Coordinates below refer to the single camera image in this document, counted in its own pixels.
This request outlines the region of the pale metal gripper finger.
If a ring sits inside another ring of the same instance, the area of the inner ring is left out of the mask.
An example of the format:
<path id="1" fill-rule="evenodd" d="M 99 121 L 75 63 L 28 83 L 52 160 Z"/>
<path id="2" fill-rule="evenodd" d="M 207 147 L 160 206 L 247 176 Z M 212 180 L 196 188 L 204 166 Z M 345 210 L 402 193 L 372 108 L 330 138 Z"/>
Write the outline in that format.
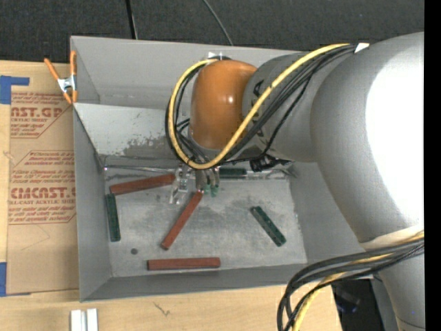
<path id="1" fill-rule="evenodd" d="M 172 182 L 172 188 L 170 190 L 169 204 L 179 205 L 181 203 L 181 176 L 182 170 L 176 169 L 174 173 L 175 179 Z"/>
<path id="2" fill-rule="evenodd" d="M 184 202 L 188 192 L 189 192 L 189 178 L 191 172 L 188 168 L 181 168 L 178 174 L 178 202 Z"/>

